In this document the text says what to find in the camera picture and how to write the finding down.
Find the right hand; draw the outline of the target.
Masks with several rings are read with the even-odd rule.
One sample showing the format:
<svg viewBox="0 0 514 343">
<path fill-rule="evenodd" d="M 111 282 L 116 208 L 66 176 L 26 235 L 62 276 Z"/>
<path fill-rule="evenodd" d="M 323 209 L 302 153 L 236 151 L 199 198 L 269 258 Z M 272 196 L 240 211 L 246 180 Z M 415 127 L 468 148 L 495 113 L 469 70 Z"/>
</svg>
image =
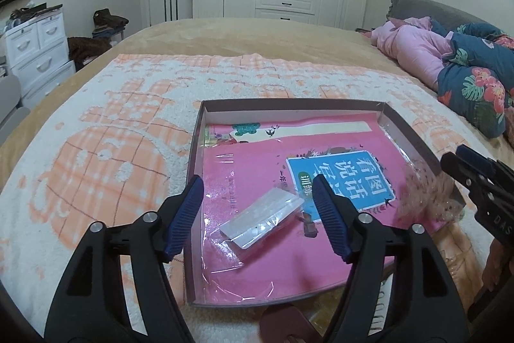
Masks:
<svg viewBox="0 0 514 343">
<path fill-rule="evenodd" d="M 492 240 L 486 265 L 482 273 L 483 285 L 488 293 L 483 295 L 484 304 L 488 306 L 494 300 L 495 287 L 499 284 L 504 267 L 509 267 L 513 274 L 513 252 L 503 246 L 499 240 Z"/>
</svg>

